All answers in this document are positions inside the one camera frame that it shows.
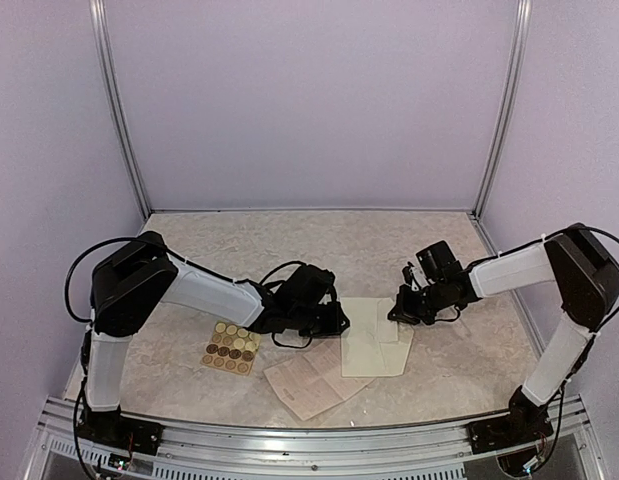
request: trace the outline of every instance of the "vertical metal post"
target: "vertical metal post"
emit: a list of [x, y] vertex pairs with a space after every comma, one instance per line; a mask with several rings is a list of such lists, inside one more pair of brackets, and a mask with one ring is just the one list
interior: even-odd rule
[[107, 30], [105, 3], [104, 0], [90, 0], [90, 6], [91, 21], [93, 23], [93, 31], [96, 37], [96, 48], [98, 50], [105, 92], [107, 93], [107, 99], [109, 100], [111, 117], [114, 122], [118, 141], [120, 142], [122, 158], [133, 187], [138, 208], [140, 209], [143, 219], [146, 221], [149, 218], [149, 215], [151, 215], [151, 204], [149, 202], [149, 197], [147, 196], [147, 191], [142, 181], [142, 176], [140, 175], [140, 169], [138, 168], [138, 163], [136, 162], [136, 157], [131, 146], [129, 130], [127, 128], [124, 111], [122, 109], [122, 103], [120, 102], [120, 92], [118, 91], [116, 72], [113, 65], [113, 55], [111, 53], [111, 42], [109, 40], [109, 32]]
[[493, 182], [496, 178], [498, 164], [502, 156], [502, 148], [505, 143], [505, 137], [507, 135], [509, 121], [511, 120], [511, 114], [516, 99], [516, 92], [518, 90], [518, 81], [522, 70], [522, 60], [525, 52], [525, 44], [527, 43], [530, 17], [531, 0], [518, 0], [518, 14], [516, 16], [516, 27], [514, 30], [511, 55], [509, 56], [509, 69], [505, 80], [505, 91], [502, 97], [502, 103], [500, 104], [496, 131], [489, 150], [487, 167], [473, 209], [473, 213], [478, 221], [480, 221], [484, 214]]

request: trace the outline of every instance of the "paper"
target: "paper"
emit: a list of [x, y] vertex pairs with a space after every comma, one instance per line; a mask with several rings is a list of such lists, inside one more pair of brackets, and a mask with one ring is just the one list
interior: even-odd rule
[[389, 322], [391, 299], [343, 298], [341, 304], [351, 321], [342, 337], [342, 376], [395, 377], [404, 373], [413, 329]]
[[300, 420], [308, 420], [348, 399], [372, 378], [343, 378], [340, 341], [325, 340], [309, 352], [265, 370], [278, 398]]

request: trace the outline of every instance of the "beige table surface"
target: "beige table surface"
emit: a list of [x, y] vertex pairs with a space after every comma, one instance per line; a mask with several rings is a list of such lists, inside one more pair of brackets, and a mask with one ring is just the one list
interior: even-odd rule
[[[341, 297], [395, 298], [402, 267], [415, 261], [415, 252], [441, 239], [463, 265], [486, 254], [462, 213], [156, 214], [146, 229], [162, 233], [182, 255], [235, 278], [259, 280], [292, 259], [314, 263], [336, 274]], [[129, 348], [122, 409], [257, 427], [424, 422], [505, 408], [535, 365], [513, 302], [501, 295], [470, 305], [453, 324], [414, 327], [404, 375], [378, 378], [349, 401], [302, 422], [278, 400], [263, 374], [298, 352], [275, 347], [266, 336], [249, 377], [204, 367], [200, 359], [216, 320], [160, 304]], [[75, 398], [78, 384], [75, 373], [67, 398]]]

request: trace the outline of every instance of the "white wall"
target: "white wall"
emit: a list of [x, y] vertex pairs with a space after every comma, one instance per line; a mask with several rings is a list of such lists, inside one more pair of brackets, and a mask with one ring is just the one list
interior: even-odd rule
[[516, 6], [107, 2], [152, 205], [469, 209]]
[[[0, 0], [0, 480], [12, 480], [84, 327], [64, 311], [73, 258], [141, 225], [86, 1]], [[89, 269], [74, 301], [87, 313]]]
[[[576, 221], [619, 236], [619, 2], [538, 1], [485, 225], [506, 249]], [[524, 299], [547, 341], [557, 289], [530, 288]], [[619, 317], [577, 378], [619, 480]]]

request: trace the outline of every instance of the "robotic arm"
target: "robotic arm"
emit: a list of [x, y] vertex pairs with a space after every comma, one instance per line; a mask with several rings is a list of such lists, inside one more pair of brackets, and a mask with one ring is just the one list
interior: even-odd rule
[[474, 453], [532, 442], [553, 433], [547, 406], [586, 360], [595, 335], [619, 296], [619, 265], [588, 227], [572, 225], [547, 239], [462, 268], [446, 242], [416, 254], [428, 285], [413, 265], [403, 269], [390, 320], [432, 325], [449, 307], [458, 316], [469, 303], [542, 282], [556, 282], [563, 314], [536, 369], [509, 401], [504, 417], [473, 422]]
[[[93, 271], [92, 322], [81, 355], [86, 405], [78, 435], [119, 448], [133, 439], [134, 451], [155, 454], [162, 427], [121, 415], [120, 383], [131, 339], [159, 302], [211, 313], [261, 334], [293, 329], [308, 338], [340, 335], [349, 320], [337, 300], [334, 274], [291, 263], [300, 266], [285, 281], [237, 281], [183, 259], [156, 232], [143, 233], [100, 262]], [[324, 303], [326, 296], [331, 300]]]

